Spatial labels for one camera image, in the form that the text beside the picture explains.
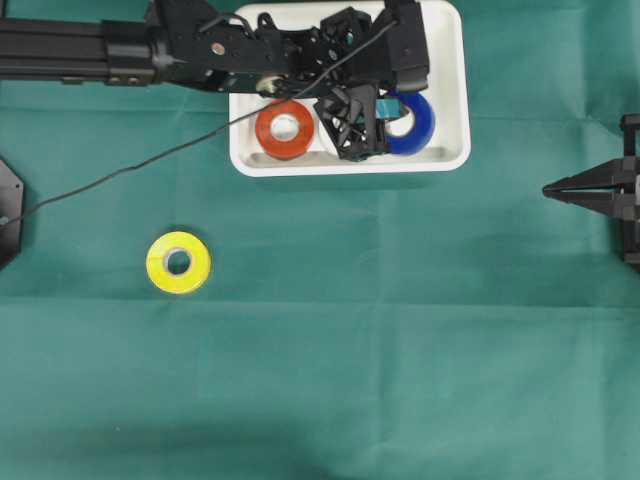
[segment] blue tape roll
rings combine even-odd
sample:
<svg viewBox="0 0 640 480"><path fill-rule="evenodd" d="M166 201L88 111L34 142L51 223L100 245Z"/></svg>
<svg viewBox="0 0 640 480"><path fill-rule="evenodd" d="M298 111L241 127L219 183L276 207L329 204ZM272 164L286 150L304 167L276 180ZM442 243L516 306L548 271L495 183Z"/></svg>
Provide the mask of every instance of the blue tape roll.
<svg viewBox="0 0 640 480"><path fill-rule="evenodd" d="M429 102L419 93L389 93L411 109L413 128L401 137L387 133L389 150L394 155L413 155L427 146L436 127L436 117Z"/></svg>

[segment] orange tape roll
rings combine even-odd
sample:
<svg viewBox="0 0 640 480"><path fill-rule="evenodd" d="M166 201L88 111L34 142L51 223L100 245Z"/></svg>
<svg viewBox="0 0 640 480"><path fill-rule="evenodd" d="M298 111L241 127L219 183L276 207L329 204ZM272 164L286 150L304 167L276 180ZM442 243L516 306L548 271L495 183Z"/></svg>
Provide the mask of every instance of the orange tape roll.
<svg viewBox="0 0 640 480"><path fill-rule="evenodd" d="M298 132L291 140L278 140L272 132L273 121L287 115L298 122ZM256 120L256 136L265 153L278 160L293 160L307 153L313 141L313 118L309 110L301 103L290 100L260 112Z"/></svg>

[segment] yellow tape roll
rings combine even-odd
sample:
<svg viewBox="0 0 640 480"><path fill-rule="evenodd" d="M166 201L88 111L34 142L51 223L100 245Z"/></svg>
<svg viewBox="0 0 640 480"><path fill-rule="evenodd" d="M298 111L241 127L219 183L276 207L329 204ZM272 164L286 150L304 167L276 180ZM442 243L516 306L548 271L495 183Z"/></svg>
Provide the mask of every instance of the yellow tape roll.
<svg viewBox="0 0 640 480"><path fill-rule="evenodd" d="M179 252L189 256L186 272L175 275L169 271L169 258ZM160 290L184 295L198 290L211 273L211 255L197 237L186 232L171 232L151 245L147 254L147 274Z"/></svg>

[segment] screw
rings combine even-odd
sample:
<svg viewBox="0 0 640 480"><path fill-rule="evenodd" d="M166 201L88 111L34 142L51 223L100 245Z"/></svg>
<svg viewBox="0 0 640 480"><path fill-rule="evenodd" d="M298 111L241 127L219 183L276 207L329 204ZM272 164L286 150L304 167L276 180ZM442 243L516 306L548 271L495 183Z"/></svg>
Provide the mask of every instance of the screw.
<svg viewBox="0 0 640 480"><path fill-rule="evenodd" d="M224 55L227 49L224 48L224 45L222 45L221 43L214 42L213 44L211 44L211 51L216 55Z"/></svg>

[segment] wire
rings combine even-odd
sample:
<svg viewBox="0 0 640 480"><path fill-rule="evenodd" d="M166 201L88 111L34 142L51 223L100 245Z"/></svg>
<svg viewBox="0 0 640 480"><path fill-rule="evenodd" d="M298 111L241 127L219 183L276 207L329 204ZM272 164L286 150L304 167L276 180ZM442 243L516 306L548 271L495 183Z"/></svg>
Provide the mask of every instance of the wire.
<svg viewBox="0 0 640 480"><path fill-rule="evenodd" d="M31 208L27 209L22 215L20 215L19 217L15 217L12 218L8 221L5 221L4 224L0 223L0 228L6 227L7 225L11 225L12 223L15 222L20 222L22 220L24 220L26 217L33 215L34 213L36 213L38 210L40 210L42 207L49 205L51 203L57 203L61 200L65 200L69 197L74 197L76 195L80 195L81 193L84 193L88 190L92 190L93 188L98 187L99 185L102 185L105 182L108 182L109 180L112 180L113 178L120 176L124 173L129 173L129 172L134 172L136 170L140 170L141 168L144 168L148 165L151 165L152 163L157 162L158 160L162 160L165 157L168 157L170 155L173 155L174 153L178 153L182 150L185 150L187 148L193 147L195 145L198 145L199 143L204 142L205 140L209 140L210 138L215 137L216 135L220 134L222 131L224 131L225 129L229 128L232 125L235 125L236 123L242 122L244 120L247 120L261 112L264 112L266 110L270 110L271 108L274 108L276 105L280 105L281 103L284 102L288 102L289 100L295 100L297 98L301 98L304 97L307 93L309 93L310 91L312 91L315 87L317 87L320 82L322 82L322 80L324 80L327 76L329 76L331 74L332 71L334 71L336 68L340 67L342 64L344 64L345 62L348 62L349 60L351 60L353 57L355 57L358 53L360 53L361 51L363 51L364 49L366 49L367 47L369 47L371 44L375 43L380 37L382 37L382 35L384 35L388 30L390 30L392 27L394 27L397 24L396 21L390 22L389 24L387 24L385 27L383 27L382 29L380 29L380 31L378 33L376 33L373 37L371 37L369 40L367 40L366 42L364 42L362 45L356 47L355 49L353 49L351 52L349 52L347 55L345 55L344 57L342 57L340 60L338 60L336 63L334 63L333 65L331 65L329 68L327 68L324 72L322 72L320 75L318 75L318 78L316 78L313 83L311 83L308 87L306 87L305 89L301 90L300 92L296 93L295 95L291 96L291 97L287 97L284 99L281 99L280 101L276 101L276 102L272 102L268 105L265 105L262 108L259 108L257 110L254 110L252 112L246 113L244 115L241 115L240 117L236 117L233 120L219 126L218 128L216 128L215 130L210 131L209 133L206 133L204 135L202 135L201 137L195 138L189 142L183 143L181 145L177 145L175 147L172 147L168 150L165 150L162 153L159 153L158 155L155 155L151 158L148 158L147 160L144 160L143 162L134 164L134 165L130 165L128 167L123 167L120 168L108 175L105 175L104 177L101 177L83 187L80 188L76 188L75 190L70 190L66 193L63 193L61 195L57 195L55 197L51 197L48 198L46 200L43 200L40 203L36 203L34 206L32 206Z"/></svg>
<svg viewBox="0 0 640 480"><path fill-rule="evenodd" d="M241 17L240 15L235 14L235 13L219 13L216 18L214 18L213 20L205 23L203 26L201 26L198 29L198 32L199 33L204 33L207 30L215 27L220 22L224 22L225 20L238 20L240 23L242 23L242 26L244 27L245 31L249 34L249 36L251 38L256 38L256 34L254 33L253 29L251 28L251 25L249 24L249 21L246 18Z"/></svg>

